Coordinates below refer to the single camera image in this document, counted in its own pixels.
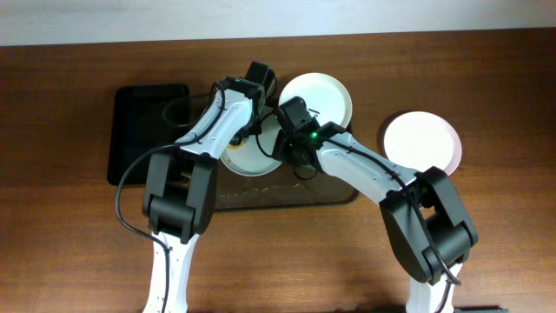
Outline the light blue plate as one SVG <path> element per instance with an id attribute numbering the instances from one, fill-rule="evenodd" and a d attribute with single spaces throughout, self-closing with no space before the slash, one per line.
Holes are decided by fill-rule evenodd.
<path id="1" fill-rule="evenodd" d="M 274 117 L 261 123 L 259 144 L 269 155 L 272 154 L 278 131 L 281 129 Z M 228 146 L 221 154 L 221 161 L 231 171 L 242 176 L 262 176 L 277 169 L 281 162 L 265 156 L 256 142 L 255 135 L 245 138 L 239 146 Z"/>

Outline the pink plate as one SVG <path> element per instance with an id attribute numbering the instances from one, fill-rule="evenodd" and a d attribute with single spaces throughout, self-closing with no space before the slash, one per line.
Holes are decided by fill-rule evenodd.
<path id="1" fill-rule="evenodd" d="M 421 172 L 431 167 L 453 174 L 459 167 L 463 147 L 455 128 L 444 118 L 425 111 L 395 117 L 384 130 L 387 159 Z"/>

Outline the green and yellow sponge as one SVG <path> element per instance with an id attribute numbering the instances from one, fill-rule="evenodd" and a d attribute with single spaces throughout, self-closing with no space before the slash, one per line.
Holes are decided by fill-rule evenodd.
<path id="1" fill-rule="evenodd" d="M 237 145 L 235 145 L 235 144 L 228 144 L 228 145 L 227 145 L 227 149 L 236 150 L 236 149 L 239 149 L 239 148 L 242 147 L 242 146 L 243 146 L 243 143 L 239 143 L 239 144 L 237 144 Z"/>

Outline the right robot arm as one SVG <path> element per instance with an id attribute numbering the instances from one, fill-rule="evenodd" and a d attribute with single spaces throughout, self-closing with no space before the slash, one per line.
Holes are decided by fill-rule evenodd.
<path id="1" fill-rule="evenodd" d="M 479 236 L 448 175 L 418 171 L 367 149 L 340 125 L 319 124 L 293 97 L 274 112 L 273 158 L 336 177 L 376 203 L 397 261 L 410 277 L 407 312 L 453 312 L 457 277 Z"/>

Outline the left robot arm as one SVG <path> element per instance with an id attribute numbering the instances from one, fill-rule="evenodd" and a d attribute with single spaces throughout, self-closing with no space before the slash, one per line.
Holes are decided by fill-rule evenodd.
<path id="1" fill-rule="evenodd" d="M 142 210 L 155 242 L 145 311 L 187 311 L 193 252 L 215 209 L 218 160 L 257 125 L 275 83 L 271 68 L 258 62 L 244 77 L 222 79 L 195 125 L 171 150 L 150 157 Z"/>

